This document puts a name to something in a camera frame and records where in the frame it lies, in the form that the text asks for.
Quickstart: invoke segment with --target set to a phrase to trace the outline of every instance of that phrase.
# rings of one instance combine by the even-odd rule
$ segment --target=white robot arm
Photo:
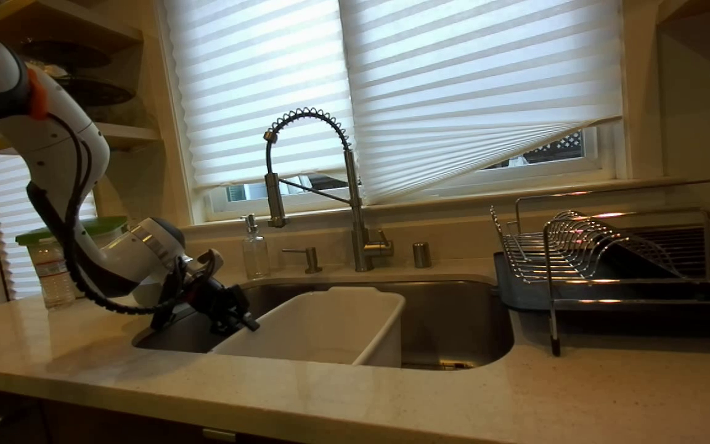
[[[190,259],[183,233],[161,218],[143,218],[121,239],[96,247],[80,223],[81,199],[109,165],[109,142],[84,109],[45,70],[22,64],[0,45],[0,133],[31,168],[28,194],[60,239],[77,286],[121,312],[164,312],[188,301],[215,323],[256,328],[248,297],[213,278],[220,257]],[[112,295],[130,292],[143,278],[167,274],[161,306],[126,307]]]

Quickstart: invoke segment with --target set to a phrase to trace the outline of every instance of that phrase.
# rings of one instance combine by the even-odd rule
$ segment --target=faucet
[[[272,152],[273,152],[273,142],[278,140],[278,130],[283,125],[299,121],[299,117],[319,117],[319,121],[328,123],[336,130],[336,135],[339,135],[339,140],[342,146],[342,154],[345,154],[347,191],[351,191],[347,199],[342,199],[339,194],[331,194],[331,191],[324,191],[324,189],[307,188],[302,181],[283,180],[283,177],[278,177],[273,173]],[[381,232],[381,239],[373,239],[371,228],[366,227],[362,201],[360,201],[360,191],[358,191],[356,154],[354,154],[354,147],[351,147],[351,140],[347,140],[345,130],[340,127],[340,123],[331,112],[326,112],[320,109],[294,109],[294,110],[283,112],[281,117],[277,117],[265,130],[265,140],[267,140],[267,175],[265,175],[265,185],[267,185],[267,201],[268,201],[268,209],[272,209],[272,218],[268,218],[272,227],[283,227],[286,223],[281,189],[278,189],[278,181],[283,181],[283,185],[302,188],[302,189],[320,194],[320,196],[351,204],[351,209],[354,209],[354,259],[356,259],[356,270],[367,270],[367,268],[373,268],[373,259],[394,253],[393,242],[387,242],[387,237],[383,232]]]

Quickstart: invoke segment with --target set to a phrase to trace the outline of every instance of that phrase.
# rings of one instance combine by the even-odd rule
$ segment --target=beige countertop
[[[140,350],[148,318],[0,306],[0,389],[299,442],[710,442],[710,339],[566,338],[458,373]]]

